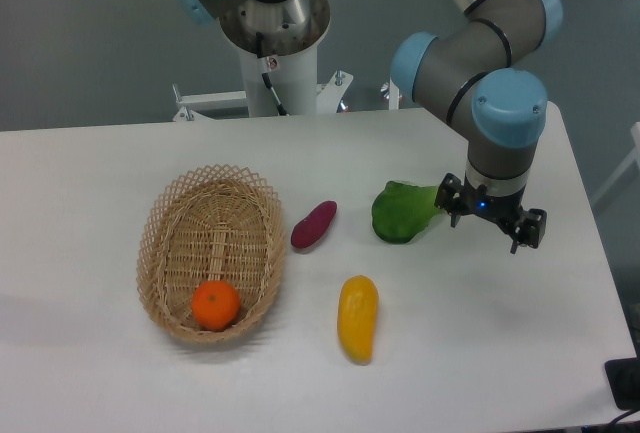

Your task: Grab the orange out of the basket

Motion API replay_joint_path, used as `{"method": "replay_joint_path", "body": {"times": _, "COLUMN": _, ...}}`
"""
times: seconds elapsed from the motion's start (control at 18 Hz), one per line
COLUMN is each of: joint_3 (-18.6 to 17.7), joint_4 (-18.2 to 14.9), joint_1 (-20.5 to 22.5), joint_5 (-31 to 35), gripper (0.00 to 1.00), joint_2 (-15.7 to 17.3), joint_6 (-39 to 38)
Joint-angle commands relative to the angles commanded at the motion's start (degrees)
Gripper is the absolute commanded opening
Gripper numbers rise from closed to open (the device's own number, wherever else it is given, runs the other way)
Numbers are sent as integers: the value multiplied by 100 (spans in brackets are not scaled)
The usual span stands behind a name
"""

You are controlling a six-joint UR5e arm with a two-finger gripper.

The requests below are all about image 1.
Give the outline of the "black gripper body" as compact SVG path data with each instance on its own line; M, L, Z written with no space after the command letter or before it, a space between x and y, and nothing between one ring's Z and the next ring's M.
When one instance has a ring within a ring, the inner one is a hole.
M460 194L460 216L473 215L494 223L514 224L520 218L525 188L507 196L492 196L484 188L464 184Z

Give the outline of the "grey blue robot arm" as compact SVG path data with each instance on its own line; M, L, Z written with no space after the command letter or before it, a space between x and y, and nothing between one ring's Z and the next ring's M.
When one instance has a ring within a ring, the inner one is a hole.
M253 116L315 114L317 46L330 24L327 0L177 0L197 23L218 21L241 59ZM454 0L457 33L416 33L393 56L390 79L468 143L465 175L447 175L436 207L453 221L474 215L514 247L537 247L545 211L521 201L546 123L544 85L515 63L552 39L560 0Z

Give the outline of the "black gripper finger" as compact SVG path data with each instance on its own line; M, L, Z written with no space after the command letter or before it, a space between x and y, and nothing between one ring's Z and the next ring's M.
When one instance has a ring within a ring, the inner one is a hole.
M456 227L462 216L462 189L460 179L452 173L447 173L437 188L434 206L448 214L451 227Z
M519 247L537 249L546 231L547 212L543 209L522 210L519 218L509 230L512 240L510 253L515 254Z

